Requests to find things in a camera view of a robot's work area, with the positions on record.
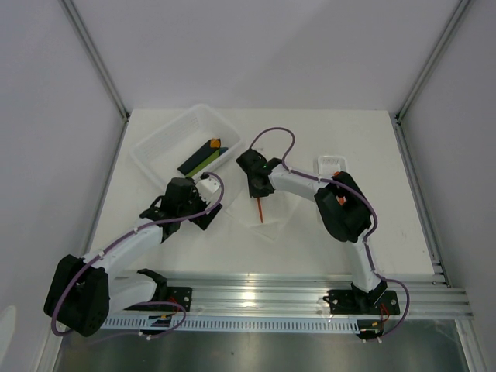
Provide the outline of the orange plastic spoon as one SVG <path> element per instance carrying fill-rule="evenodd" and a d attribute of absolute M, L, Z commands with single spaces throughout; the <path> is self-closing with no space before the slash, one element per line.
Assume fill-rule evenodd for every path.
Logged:
<path fill-rule="evenodd" d="M 340 171 L 337 171 L 337 172 L 335 172 L 335 173 L 334 173 L 334 175 L 333 175 L 333 176 L 337 176 L 337 175 L 339 175 L 339 173 L 340 173 Z M 341 194 L 339 194 L 338 196 L 336 196 L 336 199 L 337 199 L 337 201 L 338 201 L 338 203 L 339 203 L 340 205 L 344 205 L 344 203 L 346 202 L 346 196 L 341 195 Z"/>

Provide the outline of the orange plastic fork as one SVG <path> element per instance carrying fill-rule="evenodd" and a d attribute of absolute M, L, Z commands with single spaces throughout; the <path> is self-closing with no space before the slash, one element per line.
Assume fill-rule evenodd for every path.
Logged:
<path fill-rule="evenodd" d="M 260 218 L 260 224 L 264 223 L 264 213 L 263 213 L 263 207 L 261 203 L 261 199 L 257 198 L 257 209 L 259 212 L 259 218 Z"/>

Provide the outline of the white paper napkin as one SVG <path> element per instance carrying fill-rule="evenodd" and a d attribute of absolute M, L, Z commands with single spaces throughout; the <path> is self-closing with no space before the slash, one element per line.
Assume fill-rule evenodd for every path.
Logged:
<path fill-rule="evenodd" d="M 263 207 L 263 224 L 260 224 L 257 199 L 249 196 L 247 187 L 241 190 L 227 208 L 227 214 L 251 232 L 276 240 L 295 213 L 298 197 L 276 191 L 260 199 Z"/>

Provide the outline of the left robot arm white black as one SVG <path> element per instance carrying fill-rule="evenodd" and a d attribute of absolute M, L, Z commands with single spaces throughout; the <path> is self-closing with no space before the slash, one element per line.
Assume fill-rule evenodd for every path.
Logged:
<path fill-rule="evenodd" d="M 139 215 L 133 229 L 104 249 L 82 257 L 63 257 L 43 306 L 51 332 L 59 337 L 70 332 L 89 337 L 109 315 L 122 310 L 186 313 L 187 305 L 171 296 L 163 275 L 150 269 L 127 277 L 122 272 L 175 234 L 182 222 L 207 229 L 222 209 L 224 193 L 224 182 L 212 172 L 205 172 L 197 181 L 174 177 L 165 192 Z"/>

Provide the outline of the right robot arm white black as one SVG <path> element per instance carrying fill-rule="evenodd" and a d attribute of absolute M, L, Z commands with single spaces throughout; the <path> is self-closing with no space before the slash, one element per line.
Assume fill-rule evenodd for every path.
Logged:
<path fill-rule="evenodd" d="M 368 246 L 377 215 L 351 175 L 345 171 L 327 178 L 306 174 L 290 168 L 282 159 L 267 160 L 253 149 L 242 153 L 236 162 L 246 175 L 251 198 L 282 191 L 316 204 L 328 234 L 352 245 L 349 259 L 355 306 L 366 313 L 379 307 L 387 284 L 376 273 Z"/>

